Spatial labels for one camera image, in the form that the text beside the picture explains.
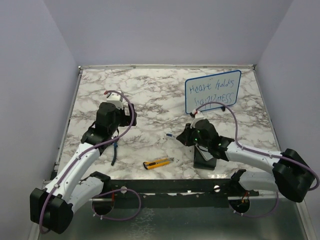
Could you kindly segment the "blue framed whiteboard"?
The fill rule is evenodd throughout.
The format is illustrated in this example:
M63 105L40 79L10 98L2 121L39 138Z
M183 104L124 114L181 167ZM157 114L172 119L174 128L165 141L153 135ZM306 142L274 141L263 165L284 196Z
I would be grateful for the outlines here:
M242 72L232 70L189 78L184 83L185 113L202 106L200 111L220 108L218 102L232 106L237 102Z

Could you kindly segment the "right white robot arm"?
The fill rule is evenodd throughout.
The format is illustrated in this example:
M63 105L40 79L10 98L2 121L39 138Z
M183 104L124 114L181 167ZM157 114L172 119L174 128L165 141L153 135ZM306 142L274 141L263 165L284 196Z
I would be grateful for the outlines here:
M315 172L295 150L279 152L241 145L219 135L206 118L187 123L176 139L185 146L198 146L206 160L214 158L257 168L258 171L245 170L230 182L229 189L236 196L263 190L279 192L288 200L300 203L316 179Z

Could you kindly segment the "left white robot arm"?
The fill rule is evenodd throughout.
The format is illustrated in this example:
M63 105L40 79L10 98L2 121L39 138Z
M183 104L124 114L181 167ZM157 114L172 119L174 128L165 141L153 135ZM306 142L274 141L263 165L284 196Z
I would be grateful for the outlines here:
M122 100L102 102L70 161L44 188L35 188L30 193L30 220L38 224L41 234L63 233L76 211L91 197L103 198L110 193L110 184L95 176L90 177L87 187L80 180L105 149L123 137L115 135L120 127L125 127L127 133L137 124L133 103L128 103L128 110L126 114Z

